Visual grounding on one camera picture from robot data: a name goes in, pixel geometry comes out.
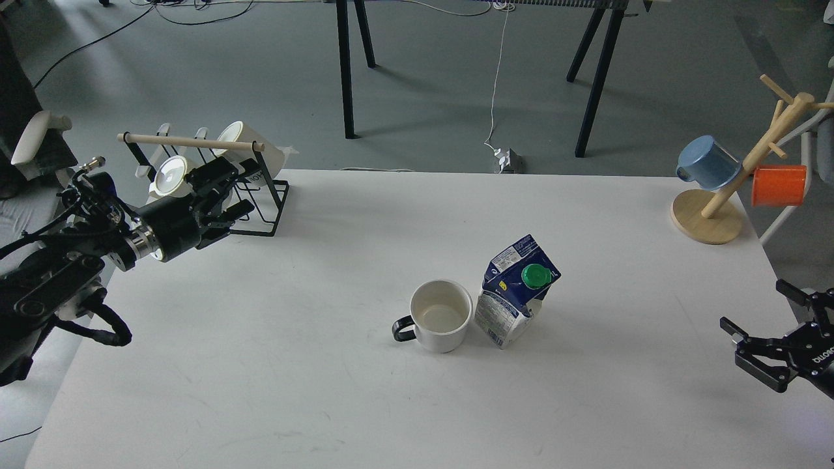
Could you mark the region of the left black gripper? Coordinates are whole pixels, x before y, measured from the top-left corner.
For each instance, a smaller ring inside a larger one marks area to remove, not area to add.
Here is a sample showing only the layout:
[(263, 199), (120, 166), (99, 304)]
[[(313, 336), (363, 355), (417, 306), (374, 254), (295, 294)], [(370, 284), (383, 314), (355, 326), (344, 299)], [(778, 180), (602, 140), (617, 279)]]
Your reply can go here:
[(148, 204), (147, 227), (154, 238), (152, 257), (165, 263), (189, 249), (203, 249), (227, 237), (237, 220), (254, 210), (248, 200), (227, 210), (218, 208), (239, 175), (237, 165), (215, 158), (190, 171), (189, 195), (166, 196)]

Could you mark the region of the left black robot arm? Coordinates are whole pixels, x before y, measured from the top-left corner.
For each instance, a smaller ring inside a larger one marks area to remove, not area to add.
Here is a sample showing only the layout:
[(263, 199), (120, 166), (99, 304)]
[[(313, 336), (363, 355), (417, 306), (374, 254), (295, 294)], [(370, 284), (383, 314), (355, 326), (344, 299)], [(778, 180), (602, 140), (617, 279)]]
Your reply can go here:
[(100, 274), (106, 258), (124, 271), (148, 255), (168, 262), (227, 237), (236, 220), (254, 209), (247, 200), (223, 208), (235, 184), (254, 173), (253, 158), (215, 158), (186, 173), (184, 196), (164, 196), (139, 208), (117, 196), (107, 173), (96, 172), (102, 164), (104, 158), (93, 158), (72, 175), (61, 193), (60, 216), (2, 249), (6, 257), (42, 243), (2, 275), (3, 386), (27, 378), (34, 353), (54, 328), (112, 347), (131, 342), (127, 324), (104, 303)]

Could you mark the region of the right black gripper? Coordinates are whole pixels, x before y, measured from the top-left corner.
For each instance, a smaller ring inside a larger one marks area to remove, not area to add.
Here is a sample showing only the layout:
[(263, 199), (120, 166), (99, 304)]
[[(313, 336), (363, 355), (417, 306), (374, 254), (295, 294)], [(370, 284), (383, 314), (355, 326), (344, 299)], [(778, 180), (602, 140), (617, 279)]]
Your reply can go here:
[(833, 288), (807, 292), (778, 279), (775, 290), (802, 309), (794, 311), (801, 326), (780, 339), (764, 339), (721, 317), (721, 329), (735, 344), (735, 364), (777, 393), (784, 393), (790, 381), (801, 377), (832, 398)]

